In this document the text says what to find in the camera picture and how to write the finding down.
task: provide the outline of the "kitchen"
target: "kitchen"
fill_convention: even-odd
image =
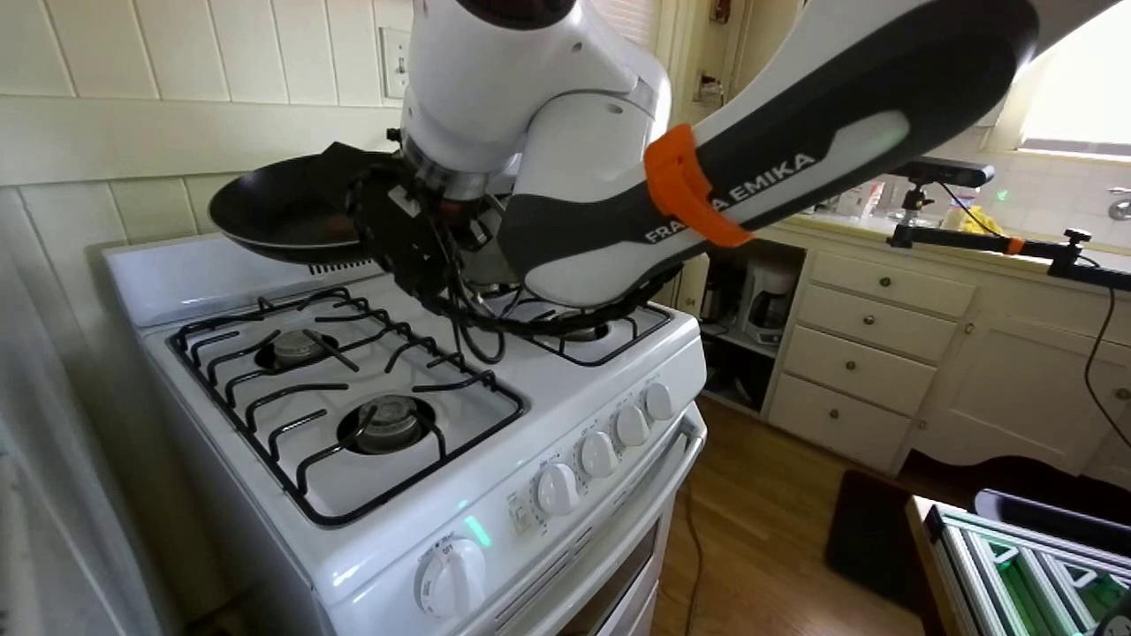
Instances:
[[[137,524],[137,531],[115,533],[117,550],[129,550],[134,533],[177,543],[123,578],[144,588],[157,571],[195,563],[200,571],[175,578],[170,597],[184,616],[209,616],[223,606],[216,597],[223,591],[220,564],[209,559],[214,549],[202,541],[209,533],[193,506],[170,506],[193,500],[193,495],[175,440],[144,427],[161,418],[161,398],[134,391],[129,406],[101,398],[144,382],[131,382],[137,363],[109,310],[105,271],[94,260],[115,244],[209,234],[209,203],[241,171],[320,151],[325,141],[382,148],[385,128],[399,120],[398,58],[403,52],[399,35],[412,28],[412,2],[17,0],[3,12],[0,42],[17,47],[3,49],[3,59],[17,64],[3,64],[0,76],[3,254],[47,319],[55,360],[69,363],[120,497]],[[770,2],[759,12],[768,14],[750,25],[790,25],[790,12],[773,14]],[[730,42],[710,28],[726,25],[715,25],[706,12],[683,6],[679,18],[660,18],[660,58],[683,59],[699,42]],[[687,85],[696,73],[674,64],[673,76]]]

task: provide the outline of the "stove burner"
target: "stove burner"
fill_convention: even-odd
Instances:
[[[320,360],[335,351],[340,351],[340,343],[332,334],[290,327],[290,331],[280,331],[277,339],[261,343],[256,354],[256,363],[267,370],[284,370],[284,367],[296,367],[296,363]]]
[[[571,339],[571,343],[599,343],[599,339],[604,339],[604,334],[610,334],[610,320],[564,331],[564,339]]]
[[[421,440],[435,427],[435,409],[415,394],[379,394],[352,409],[340,446],[362,455],[385,455]]]

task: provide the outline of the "cord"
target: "cord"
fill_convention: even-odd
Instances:
[[[704,541],[696,531],[693,482],[687,482],[683,512],[687,512],[687,531],[693,533],[693,549],[696,549],[696,578],[693,578],[693,595],[691,595],[687,619],[683,619],[683,636],[691,636],[696,625],[696,604],[699,604],[699,582],[704,582]]]
[[[976,227],[983,227],[983,234],[1000,238],[993,227],[985,227],[945,179],[940,188],[949,190],[949,199],[961,208],[964,218],[971,218]]]
[[[1104,346],[1104,339],[1108,339],[1108,327],[1109,327],[1115,316],[1117,316],[1117,285],[1108,285],[1108,316],[1104,316],[1104,325],[1100,325],[1095,343],[1093,343],[1090,360],[1087,360],[1087,384],[1090,384],[1090,394],[1093,394],[1095,409],[1100,409],[1104,419],[1109,423],[1109,431],[1117,431],[1120,440],[1131,449],[1129,431],[1124,431],[1124,427],[1117,423],[1117,418],[1108,409],[1108,403],[1100,398],[1095,382],[1093,382],[1095,356],[1100,356],[1100,346]]]

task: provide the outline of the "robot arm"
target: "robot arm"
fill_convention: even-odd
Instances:
[[[412,177],[372,190],[362,230],[416,298],[492,258],[478,281],[610,307],[954,138],[1033,39],[1030,0],[811,0],[752,85],[656,141],[667,82],[584,0],[416,0]],[[485,199],[507,203],[466,252],[435,218]]]

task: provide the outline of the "cabinet drawer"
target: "cabinet drawer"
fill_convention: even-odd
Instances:
[[[813,271],[816,281],[856,290],[868,298],[879,298],[892,303],[951,316],[961,319],[964,307],[976,298],[971,281],[934,274],[921,266],[898,260],[898,258],[841,258],[825,254]]]
[[[813,446],[889,475],[909,438],[909,418],[821,390],[796,373],[782,373],[770,419]]]
[[[879,403],[898,412],[915,412],[934,382],[931,363],[858,346],[803,325],[792,331],[785,367],[811,382],[841,390],[849,394]]]
[[[871,298],[841,293],[830,285],[811,285],[799,307],[799,320],[849,339],[862,339],[921,360],[945,360],[954,320],[879,303]]]

